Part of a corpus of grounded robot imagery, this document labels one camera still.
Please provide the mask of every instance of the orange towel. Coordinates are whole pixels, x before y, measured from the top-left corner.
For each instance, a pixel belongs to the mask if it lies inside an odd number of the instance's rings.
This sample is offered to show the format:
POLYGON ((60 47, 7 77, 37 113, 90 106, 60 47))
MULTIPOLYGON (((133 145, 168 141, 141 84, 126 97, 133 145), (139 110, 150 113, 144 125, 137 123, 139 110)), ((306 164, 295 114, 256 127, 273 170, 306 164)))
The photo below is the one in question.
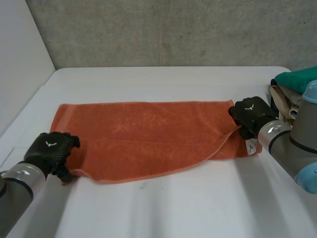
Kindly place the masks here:
POLYGON ((103 183, 171 174, 205 160, 247 156, 228 102, 60 105, 51 131, 77 135, 66 167, 103 183))

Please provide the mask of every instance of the stack of folded clothes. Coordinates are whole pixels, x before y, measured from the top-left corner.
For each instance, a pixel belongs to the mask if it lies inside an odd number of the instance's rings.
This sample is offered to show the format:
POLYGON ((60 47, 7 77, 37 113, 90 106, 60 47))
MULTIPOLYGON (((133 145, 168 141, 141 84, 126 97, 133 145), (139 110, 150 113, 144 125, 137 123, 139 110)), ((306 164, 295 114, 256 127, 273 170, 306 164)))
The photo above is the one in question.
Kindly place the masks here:
POLYGON ((291 127, 301 106, 307 85, 317 79, 317 66, 296 72, 281 73, 271 80, 271 108, 276 117, 291 127))

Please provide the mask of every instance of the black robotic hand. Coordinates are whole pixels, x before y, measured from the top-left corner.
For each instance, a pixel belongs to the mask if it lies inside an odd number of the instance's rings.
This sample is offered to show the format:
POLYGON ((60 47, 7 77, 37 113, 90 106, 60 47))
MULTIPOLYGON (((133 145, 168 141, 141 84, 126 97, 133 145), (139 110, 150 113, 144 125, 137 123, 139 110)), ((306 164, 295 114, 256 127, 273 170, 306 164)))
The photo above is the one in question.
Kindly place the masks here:
POLYGON ((252 97, 236 102, 229 108, 229 114, 237 125, 245 140, 257 137, 260 129, 268 122, 276 120, 273 110, 260 97, 252 97))
POLYGON ((22 163, 29 163, 40 168, 45 177, 57 175, 63 182, 72 182, 73 176, 65 166, 66 158, 73 147, 80 147, 79 138, 69 133, 40 134, 24 156, 22 163))

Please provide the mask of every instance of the gray wall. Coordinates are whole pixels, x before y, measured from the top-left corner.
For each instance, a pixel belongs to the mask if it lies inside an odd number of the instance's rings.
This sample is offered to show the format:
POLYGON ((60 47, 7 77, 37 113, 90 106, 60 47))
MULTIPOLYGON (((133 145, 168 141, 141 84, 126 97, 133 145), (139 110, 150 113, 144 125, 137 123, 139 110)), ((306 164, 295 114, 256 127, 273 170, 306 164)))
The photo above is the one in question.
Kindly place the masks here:
POLYGON ((317 0, 26 0, 55 67, 317 64, 317 0))

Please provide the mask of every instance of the green towel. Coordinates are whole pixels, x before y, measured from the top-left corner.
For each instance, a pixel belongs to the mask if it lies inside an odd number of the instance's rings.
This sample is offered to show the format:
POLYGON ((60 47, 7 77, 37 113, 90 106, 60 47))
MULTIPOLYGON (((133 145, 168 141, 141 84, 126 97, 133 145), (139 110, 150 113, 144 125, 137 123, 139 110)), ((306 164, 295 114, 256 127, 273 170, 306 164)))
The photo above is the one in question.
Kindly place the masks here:
POLYGON ((317 79, 317 66, 296 72, 281 73, 275 81, 299 93, 304 93, 307 85, 317 79))

